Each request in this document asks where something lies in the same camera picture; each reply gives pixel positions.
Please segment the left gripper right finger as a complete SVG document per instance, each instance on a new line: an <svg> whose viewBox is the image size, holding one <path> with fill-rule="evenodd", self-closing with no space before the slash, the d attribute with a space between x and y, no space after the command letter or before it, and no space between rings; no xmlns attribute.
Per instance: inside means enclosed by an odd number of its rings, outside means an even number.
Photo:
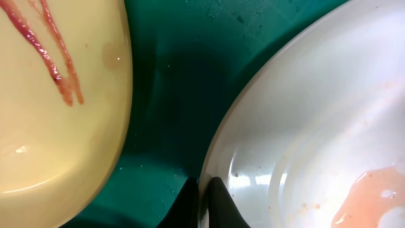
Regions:
<svg viewBox="0 0 405 228"><path fill-rule="evenodd" d="M250 228L220 177L208 184L209 228Z"/></svg>

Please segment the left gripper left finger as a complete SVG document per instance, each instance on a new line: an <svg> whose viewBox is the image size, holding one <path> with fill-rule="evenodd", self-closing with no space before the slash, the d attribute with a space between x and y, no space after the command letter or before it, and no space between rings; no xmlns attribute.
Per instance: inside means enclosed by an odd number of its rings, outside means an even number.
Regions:
<svg viewBox="0 0 405 228"><path fill-rule="evenodd" d="M164 228L197 228L197 211L197 179L190 177L164 217Z"/></svg>

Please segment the white plate with sauce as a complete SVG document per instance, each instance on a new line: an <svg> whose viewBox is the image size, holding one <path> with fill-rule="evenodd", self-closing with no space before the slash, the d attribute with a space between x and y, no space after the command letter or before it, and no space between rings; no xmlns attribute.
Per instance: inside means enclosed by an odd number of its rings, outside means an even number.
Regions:
<svg viewBox="0 0 405 228"><path fill-rule="evenodd" d="M404 1L348 1L251 79L208 149L250 227L404 226Z"/></svg>

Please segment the yellow plate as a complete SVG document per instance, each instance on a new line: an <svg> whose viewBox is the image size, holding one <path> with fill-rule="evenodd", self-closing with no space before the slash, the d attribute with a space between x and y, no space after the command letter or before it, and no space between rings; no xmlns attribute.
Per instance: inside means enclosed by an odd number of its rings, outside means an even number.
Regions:
<svg viewBox="0 0 405 228"><path fill-rule="evenodd" d="M60 227L96 197L132 82L123 0L1 2L2 227Z"/></svg>

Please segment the teal plastic tray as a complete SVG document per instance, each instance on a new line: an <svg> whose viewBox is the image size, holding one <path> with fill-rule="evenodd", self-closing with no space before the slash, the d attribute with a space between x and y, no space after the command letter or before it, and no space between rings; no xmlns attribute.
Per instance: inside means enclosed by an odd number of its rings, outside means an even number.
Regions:
<svg viewBox="0 0 405 228"><path fill-rule="evenodd" d="M126 0L133 96L120 159L68 227L164 227L252 76L342 0Z"/></svg>

